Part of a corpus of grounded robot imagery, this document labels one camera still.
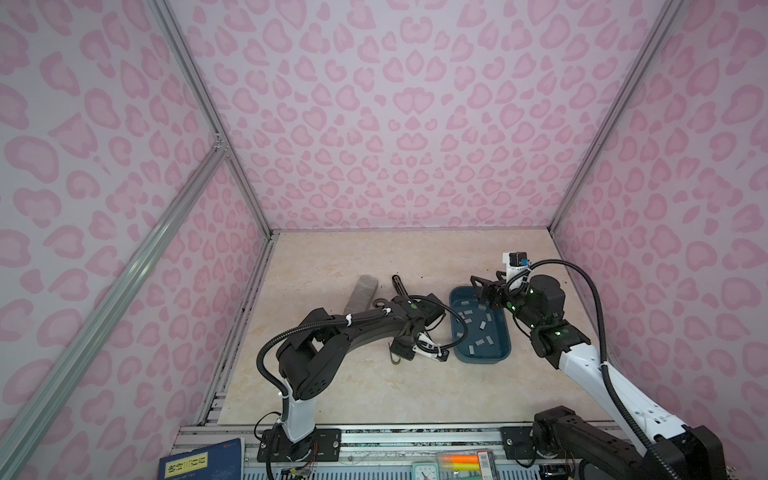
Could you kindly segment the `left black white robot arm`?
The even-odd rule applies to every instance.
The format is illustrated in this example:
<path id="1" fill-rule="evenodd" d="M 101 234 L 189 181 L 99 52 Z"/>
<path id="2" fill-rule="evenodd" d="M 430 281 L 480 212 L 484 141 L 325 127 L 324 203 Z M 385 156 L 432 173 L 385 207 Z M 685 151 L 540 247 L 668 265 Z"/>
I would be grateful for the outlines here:
<path id="1" fill-rule="evenodd" d="M 429 329 L 447 312 L 433 294 L 378 300 L 359 313 L 332 315 L 312 310 L 296 327 L 268 340 L 257 354 L 259 374 L 278 389 L 282 411 L 275 435 L 292 445 L 316 431 L 316 398 L 331 384 L 346 356 L 388 339 L 390 360 L 398 364 L 421 355 L 445 362 L 452 345 L 439 345 Z"/>

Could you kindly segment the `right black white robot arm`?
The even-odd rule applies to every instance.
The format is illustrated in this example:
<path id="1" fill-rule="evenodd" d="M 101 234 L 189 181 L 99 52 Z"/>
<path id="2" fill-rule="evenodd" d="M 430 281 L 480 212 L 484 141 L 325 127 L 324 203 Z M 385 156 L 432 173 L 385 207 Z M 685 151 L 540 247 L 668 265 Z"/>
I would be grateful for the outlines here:
<path id="1" fill-rule="evenodd" d="M 534 352 L 577 383 L 624 432 L 618 438 L 569 407 L 535 414 L 531 447 L 541 456 L 567 453 L 614 479 L 726 479 L 724 448 L 705 426 L 692 427 L 617 371 L 564 316 L 565 293 L 548 275 L 506 282 L 473 276 L 479 302 L 505 309 L 529 328 Z"/>

